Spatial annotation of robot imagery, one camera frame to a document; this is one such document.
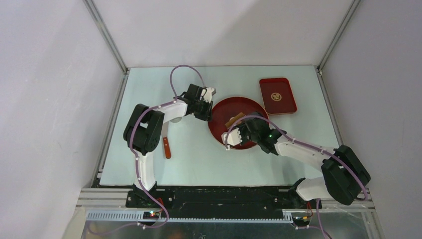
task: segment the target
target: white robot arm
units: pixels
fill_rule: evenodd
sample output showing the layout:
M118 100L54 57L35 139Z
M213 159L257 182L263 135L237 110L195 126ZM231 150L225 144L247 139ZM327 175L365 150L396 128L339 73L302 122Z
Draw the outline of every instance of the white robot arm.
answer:
M133 139L133 150L138 154L138 158L135 160L139 169L140 180L146 190L149 191L156 183L153 168L153 151L158 145L162 125L172 119L187 115L194 115L200 120L210 121L212 96L214 94L214 88L190 84L188 90L172 103L149 111L141 121L141 123L148 123L147 127L137 126ZM135 107L123 133L123 138L127 141L128 146L138 118L147 109L148 107L142 104L138 104ZM137 188L142 189L139 184L139 178L134 179L134 184Z
M223 133L221 137L223 141L227 139L227 144L231 146L252 141L266 153L299 160L322 172L323 177L302 178L292 186L293 197L296 197L292 200L297 200L298 204L317 198L334 198L342 204L350 205L361 191L360 186L350 173L330 155L340 158L356 174L363 185L366 185L371 179L349 147L345 145L341 145L337 149L322 147L298 141L286 132L284 134L287 137L282 136L277 129L270 129L261 116L261 119L250 117L243 120L228 135Z

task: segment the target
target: red handle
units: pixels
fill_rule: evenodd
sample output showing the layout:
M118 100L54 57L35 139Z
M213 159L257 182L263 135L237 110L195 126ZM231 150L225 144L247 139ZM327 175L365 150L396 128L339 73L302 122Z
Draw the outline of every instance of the red handle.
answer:
M164 144L164 152L166 153L166 158L170 159L171 158L171 151L170 151L169 140L167 139L167 137L163 138L163 144Z

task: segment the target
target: white wall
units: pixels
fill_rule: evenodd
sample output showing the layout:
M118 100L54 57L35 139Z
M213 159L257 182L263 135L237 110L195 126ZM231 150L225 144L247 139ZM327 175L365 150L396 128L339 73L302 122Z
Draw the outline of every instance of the white wall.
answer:
M420 238L422 1L364 0L323 70L388 239Z
M352 0L96 0L129 67L317 65Z
M57 239L121 72L81 0L1 1L0 52L0 238Z

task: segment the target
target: red round tray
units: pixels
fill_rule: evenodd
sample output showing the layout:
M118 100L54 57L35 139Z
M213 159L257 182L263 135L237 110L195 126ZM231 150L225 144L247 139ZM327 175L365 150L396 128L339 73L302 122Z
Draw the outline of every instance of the red round tray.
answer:
M221 135L224 132L227 132L225 123L227 123L232 117L235 117L239 113L244 113L248 115L252 112L258 112L262 114L263 117L268 119L267 112L265 109L255 101L245 98L245 97L230 97L218 102L212 109L212 121L208 122L208 128L210 128L211 134L214 138L224 144ZM253 142L248 142L245 145L236 145L234 149L248 149L256 144Z

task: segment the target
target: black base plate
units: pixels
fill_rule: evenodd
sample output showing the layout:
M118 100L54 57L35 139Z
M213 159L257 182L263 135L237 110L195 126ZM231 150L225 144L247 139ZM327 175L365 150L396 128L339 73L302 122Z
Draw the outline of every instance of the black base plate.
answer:
M163 200L172 218L279 219L283 218L282 209L306 208L306 203L294 206L289 188L154 186L149 193ZM127 194L126 207L159 208L134 185Z

